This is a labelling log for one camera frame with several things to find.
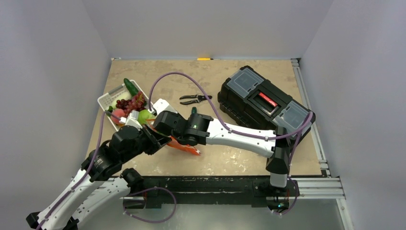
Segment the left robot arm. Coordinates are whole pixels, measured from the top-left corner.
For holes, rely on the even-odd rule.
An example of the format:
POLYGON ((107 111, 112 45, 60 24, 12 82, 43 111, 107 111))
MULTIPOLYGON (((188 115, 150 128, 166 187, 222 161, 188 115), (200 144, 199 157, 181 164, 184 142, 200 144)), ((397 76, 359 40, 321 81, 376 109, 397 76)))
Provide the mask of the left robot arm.
POLYGON ((110 140, 98 142, 67 188, 47 208, 27 216, 35 230, 78 230, 102 208, 127 195, 146 195, 143 177, 124 163, 145 153, 152 155, 170 137, 147 126, 124 126, 110 140))

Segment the clear zip top bag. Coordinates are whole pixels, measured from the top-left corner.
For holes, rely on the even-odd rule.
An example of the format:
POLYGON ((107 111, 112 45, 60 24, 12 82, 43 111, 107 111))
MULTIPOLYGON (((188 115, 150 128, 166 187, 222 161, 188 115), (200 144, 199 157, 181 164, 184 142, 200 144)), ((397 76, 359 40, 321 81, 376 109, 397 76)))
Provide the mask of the clear zip top bag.
MULTIPOLYGON (((156 129, 153 127, 154 121, 155 121, 155 119, 146 119, 147 125, 150 128, 152 128, 155 132, 160 133, 160 132, 156 131, 156 129)), ((171 148, 174 148, 177 150, 181 150, 183 152, 187 152, 192 155, 201 156, 201 152, 196 147, 190 146, 190 145, 182 145, 174 137, 170 136, 170 138, 171 138, 171 141, 169 143, 167 143, 168 147, 171 147, 171 148)))

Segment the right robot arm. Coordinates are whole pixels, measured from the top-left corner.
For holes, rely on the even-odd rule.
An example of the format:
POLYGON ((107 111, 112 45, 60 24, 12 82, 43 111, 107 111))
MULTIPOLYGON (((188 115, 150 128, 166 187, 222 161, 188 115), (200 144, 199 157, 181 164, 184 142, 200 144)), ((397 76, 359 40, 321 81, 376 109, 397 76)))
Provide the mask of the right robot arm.
POLYGON ((194 113, 185 119, 179 113, 162 111, 153 122, 153 128, 174 137, 182 145, 223 145, 254 152, 267 158, 270 172, 269 189, 275 195, 287 190, 290 172, 289 158, 293 144, 285 136, 286 129, 257 130, 231 125, 226 129, 220 120, 194 113))

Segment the purple toy grapes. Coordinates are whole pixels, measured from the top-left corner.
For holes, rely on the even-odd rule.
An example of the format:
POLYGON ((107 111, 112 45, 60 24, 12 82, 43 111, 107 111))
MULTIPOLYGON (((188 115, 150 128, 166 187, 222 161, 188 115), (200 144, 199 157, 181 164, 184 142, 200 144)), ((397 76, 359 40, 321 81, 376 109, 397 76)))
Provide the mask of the purple toy grapes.
POLYGON ((114 108, 121 109, 124 112, 124 117, 128 117, 132 111, 144 110, 146 104, 145 95, 142 92, 138 92, 131 99, 117 99, 114 108))

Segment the orange toy carrot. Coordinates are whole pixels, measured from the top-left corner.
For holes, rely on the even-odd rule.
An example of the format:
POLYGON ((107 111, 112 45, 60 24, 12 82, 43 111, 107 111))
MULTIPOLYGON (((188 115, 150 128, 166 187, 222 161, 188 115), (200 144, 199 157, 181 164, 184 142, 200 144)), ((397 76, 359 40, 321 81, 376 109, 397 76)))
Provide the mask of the orange toy carrot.
POLYGON ((170 138, 171 138, 171 141, 169 143, 167 143, 167 146, 184 151, 184 152, 188 152, 188 153, 196 155, 196 156, 201 155, 201 152, 196 147, 190 146, 190 145, 182 145, 174 137, 170 137, 170 138))

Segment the green toy cabbage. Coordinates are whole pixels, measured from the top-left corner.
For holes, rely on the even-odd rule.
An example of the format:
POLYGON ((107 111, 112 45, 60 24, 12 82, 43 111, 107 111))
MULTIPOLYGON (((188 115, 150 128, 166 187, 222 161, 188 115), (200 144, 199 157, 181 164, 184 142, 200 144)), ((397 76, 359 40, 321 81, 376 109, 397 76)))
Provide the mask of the green toy cabbage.
POLYGON ((137 121, 141 125, 150 125, 156 119, 156 116, 151 114, 147 109, 138 112, 137 121))

